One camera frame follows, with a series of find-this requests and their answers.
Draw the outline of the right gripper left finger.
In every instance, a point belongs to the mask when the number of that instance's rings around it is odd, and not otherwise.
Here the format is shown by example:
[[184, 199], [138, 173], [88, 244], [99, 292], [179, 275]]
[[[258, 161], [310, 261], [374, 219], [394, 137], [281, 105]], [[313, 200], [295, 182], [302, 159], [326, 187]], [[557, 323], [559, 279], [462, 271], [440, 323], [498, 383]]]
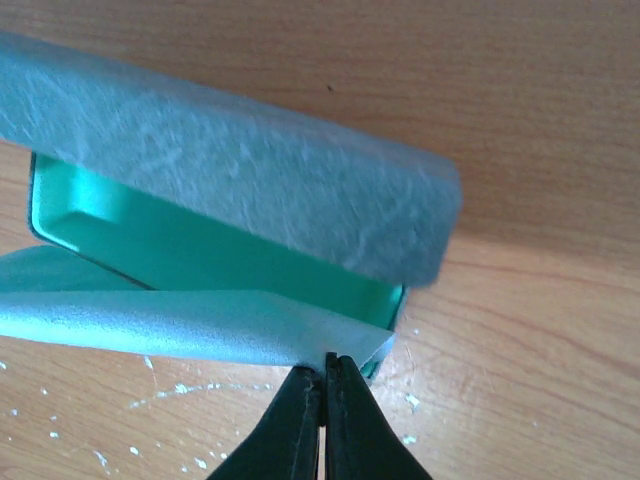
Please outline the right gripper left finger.
[[293, 368], [252, 432], [208, 478], [315, 479], [322, 401], [321, 376]]

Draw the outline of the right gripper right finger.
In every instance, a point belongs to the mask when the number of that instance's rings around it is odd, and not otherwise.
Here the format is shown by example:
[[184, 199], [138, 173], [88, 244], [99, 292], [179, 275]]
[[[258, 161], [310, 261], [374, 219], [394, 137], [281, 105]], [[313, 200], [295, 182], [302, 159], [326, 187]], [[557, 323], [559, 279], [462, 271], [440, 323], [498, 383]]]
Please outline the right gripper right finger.
[[398, 439], [354, 360], [329, 353], [324, 387], [327, 479], [429, 479]]

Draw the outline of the grey glasses case green lining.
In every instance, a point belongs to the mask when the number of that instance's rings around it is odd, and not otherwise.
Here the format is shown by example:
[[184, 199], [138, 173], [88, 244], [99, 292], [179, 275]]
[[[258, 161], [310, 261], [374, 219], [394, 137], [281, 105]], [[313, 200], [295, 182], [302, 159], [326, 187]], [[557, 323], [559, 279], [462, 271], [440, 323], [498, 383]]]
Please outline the grey glasses case green lining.
[[1, 136], [28, 224], [144, 290], [275, 294], [388, 330], [462, 206], [432, 153], [3, 33]]

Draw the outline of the light blue cleaning cloth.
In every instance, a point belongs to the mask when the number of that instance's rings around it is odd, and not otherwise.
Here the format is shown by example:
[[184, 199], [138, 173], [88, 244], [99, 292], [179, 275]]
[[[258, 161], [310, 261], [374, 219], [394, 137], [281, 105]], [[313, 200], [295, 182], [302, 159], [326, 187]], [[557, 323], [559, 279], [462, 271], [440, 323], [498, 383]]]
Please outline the light blue cleaning cloth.
[[1, 258], [1, 333], [147, 356], [321, 370], [329, 353], [378, 361], [392, 332], [260, 291], [144, 290], [69, 251]]

